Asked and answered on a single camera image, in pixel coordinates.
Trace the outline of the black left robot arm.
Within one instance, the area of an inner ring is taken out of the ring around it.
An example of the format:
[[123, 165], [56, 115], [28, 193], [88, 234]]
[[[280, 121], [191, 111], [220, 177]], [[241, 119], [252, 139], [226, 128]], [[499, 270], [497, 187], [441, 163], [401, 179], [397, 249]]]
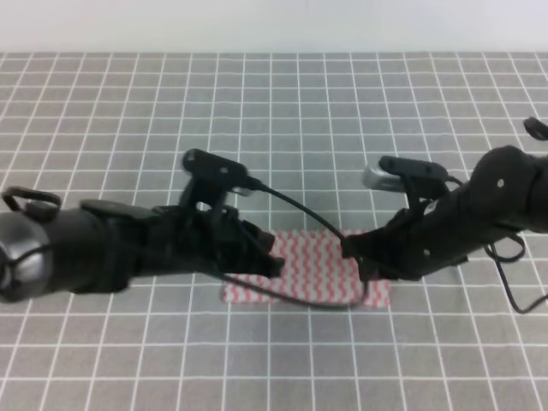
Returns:
[[1, 301], [59, 292], [123, 292], [135, 278], [202, 272], [280, 277], [275, 237], [240, 220], [230, 206], [152, 209], [83, 200], [64, 209], [59, 196], [23, 187], [2, 193]]

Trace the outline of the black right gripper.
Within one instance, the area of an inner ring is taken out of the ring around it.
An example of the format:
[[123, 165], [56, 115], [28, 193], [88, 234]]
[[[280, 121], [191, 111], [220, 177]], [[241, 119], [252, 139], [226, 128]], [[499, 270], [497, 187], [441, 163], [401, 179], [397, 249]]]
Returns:
[[418, 281], [441, 270], [433, 250], [439, 241], [434, 226], [440, 224], [440, 218], [440, 209], [401, 209], [381, 230], [346, 236], [342, 256], [359, 257], [362, 283]]

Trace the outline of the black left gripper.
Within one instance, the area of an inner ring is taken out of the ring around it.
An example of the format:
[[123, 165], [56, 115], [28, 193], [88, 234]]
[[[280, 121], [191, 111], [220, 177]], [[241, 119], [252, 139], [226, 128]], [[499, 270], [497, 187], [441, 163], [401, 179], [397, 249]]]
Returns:
[[275, 236], [240, 219], [234, 207], [224, 205], [218, 217], [212, 210], [201, 211], [193, 206], [159, 206], [154, 211], [159, 218], [151, 224], [145, 260], [156, 273], [282, 276], [283, 258], [269, 254], [257, 257], [257, 242], [270, 253]]

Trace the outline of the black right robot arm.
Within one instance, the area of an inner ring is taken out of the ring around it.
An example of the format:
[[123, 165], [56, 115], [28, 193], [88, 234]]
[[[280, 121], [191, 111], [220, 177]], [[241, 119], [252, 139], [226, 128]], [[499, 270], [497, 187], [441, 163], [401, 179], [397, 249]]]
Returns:
[[523, 230], [547, 231], [547, 159], [503, 146], [458, 188], [412, 200], [384, 227], [347, 236], [342, 255], [362, 258], [368, 274], [416, 281]]

